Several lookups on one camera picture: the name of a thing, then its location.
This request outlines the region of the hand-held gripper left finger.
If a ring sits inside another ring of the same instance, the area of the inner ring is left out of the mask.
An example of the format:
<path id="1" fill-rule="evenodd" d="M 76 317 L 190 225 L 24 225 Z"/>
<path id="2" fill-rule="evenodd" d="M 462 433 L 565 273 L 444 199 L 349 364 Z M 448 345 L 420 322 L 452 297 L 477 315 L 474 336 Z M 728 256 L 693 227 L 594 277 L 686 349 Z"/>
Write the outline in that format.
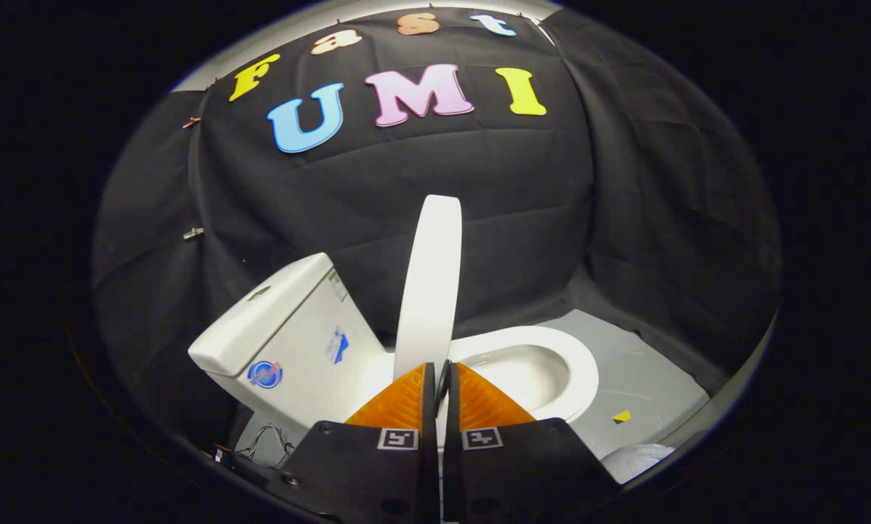
<path id="1" fill-rule="evenodd" d="M 431 362 L 379 392 L 348 421 L 318 421 L 271 481 L 309 523 L 438 523 Z"/>

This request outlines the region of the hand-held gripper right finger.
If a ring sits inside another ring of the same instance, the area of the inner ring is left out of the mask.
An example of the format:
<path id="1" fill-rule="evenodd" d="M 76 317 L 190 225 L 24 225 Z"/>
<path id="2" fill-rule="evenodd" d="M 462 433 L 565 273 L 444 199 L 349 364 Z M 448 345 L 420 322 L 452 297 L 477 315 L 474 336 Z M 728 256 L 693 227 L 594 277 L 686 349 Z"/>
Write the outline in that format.
<path id="1" fill-rule="evenodd" d="M 471 366 L 446 371 L 446 520 L 584 523 L 619 496 L 568 422 L 532 416 Z"/>

